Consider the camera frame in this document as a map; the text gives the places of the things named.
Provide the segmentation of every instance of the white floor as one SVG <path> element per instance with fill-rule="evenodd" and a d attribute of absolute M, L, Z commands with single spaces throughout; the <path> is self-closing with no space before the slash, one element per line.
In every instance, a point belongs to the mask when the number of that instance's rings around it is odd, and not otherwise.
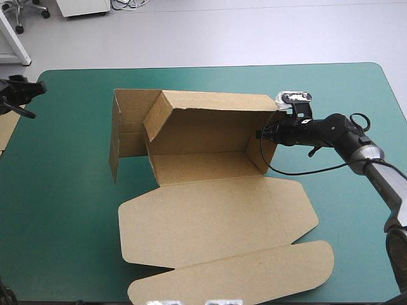
<path fill-rule="evenodd" d="M 76 20 L 62 18 L 51 1 L 44 0 L 51 18 L 24 19 L 19 37 L 31 66 L 0 65 L 0 77 L 23 73 L 35 81 L 49 69 L 376 62 L 407 114 L 407 0 L 151 0 L 135 12 Z M 0 117 L 0 132 L 13 128 L 6 121 Z"/>

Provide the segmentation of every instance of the green table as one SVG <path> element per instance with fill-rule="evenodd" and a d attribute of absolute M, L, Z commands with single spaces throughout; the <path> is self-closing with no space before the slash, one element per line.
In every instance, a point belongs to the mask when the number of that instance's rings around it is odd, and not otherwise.
<path fill-rule="evenodd" d="M 121 258 L 118 206 L 157 187 L 147 157 L 121 161 L 113 184 L 107 162 L 115 88 L 237 93 L 312 92 L 316 118 L 363 112 L 369 136 L 407 172 L 407 124 L 376 64 L 280 65 L 47 71 L 48 92 L 28 109 L 0 161 L 0 274 L 21 300 L 127 301 L 128 285 L 164 268 Z M 288 172 L 341 163 L 332 149 L 277 149 Z M 350 169 L 297 178 L 319 216 L 299 242 L 327 240 L 335 271 L 322 287 L 284 301 L 384 301 L 398 293 L 383 224 L 389 211 Z"/>

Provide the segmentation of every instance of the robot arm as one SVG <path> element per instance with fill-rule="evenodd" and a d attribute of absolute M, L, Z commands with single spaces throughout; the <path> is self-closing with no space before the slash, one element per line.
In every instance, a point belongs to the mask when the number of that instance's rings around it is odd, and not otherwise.
<path fill-rule="evenodd" d="M 276 98 L 278 108 L 292 109 L 284 119 L 272 122 L 258 131 L 258 137 L 285 146 L 313 146 L 312 157 L 322 147 L 332 147 L 358 175 L 365 175 L 390 208 L 390 217 L 384 231 L 387 233 L 387 253 L 402 293 L 407 292 L 407 177 L 396 167 L 385 162 L 385 156 L 365 132 L 370 128 L 369 119 L 363 114 L 353 114 L 348 119 L 342 114 L 332 114 L 326 119 L 313 119 L 311 95 L 307 92 L 283 91 Z M 362 116 L 367 127 L 359 126 L 353 119 Z"/>
<path fill-rule="evenodd" d="M 0 115 L 15 111 L 21 116 L 34 119 L 36 115 L 21 108 L 37 95 L 46 92 L 44 82 L 29 83 L 21 75 L 10 76 L 9 80 L 0 79 Z"/>

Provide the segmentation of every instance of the white cabinet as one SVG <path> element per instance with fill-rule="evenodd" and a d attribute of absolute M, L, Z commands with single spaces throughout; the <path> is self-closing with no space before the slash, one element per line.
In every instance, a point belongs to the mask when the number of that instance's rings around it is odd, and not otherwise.
<path fill-rule="evenodd" d="M 57 3 L 64 17 L 110 10 L 110 0 L 57 0 Z"/>

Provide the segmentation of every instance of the open cardboard box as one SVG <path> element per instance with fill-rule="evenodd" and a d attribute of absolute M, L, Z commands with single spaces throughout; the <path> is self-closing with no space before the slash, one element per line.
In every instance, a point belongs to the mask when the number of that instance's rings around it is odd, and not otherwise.
<path fill-rule="evenodd" d="M 113 177 L 119 157 L 148 154 L 160 185 L 119 207 L 123 258 L 174 268 L 134 281 L 134 304 L 258 304 L 329 278 L 328 243 L 292 245 L 318 224 L 301 184 L 264 177 L 255 131 L 275 110 L 266 95 L 115 90 Z"/>

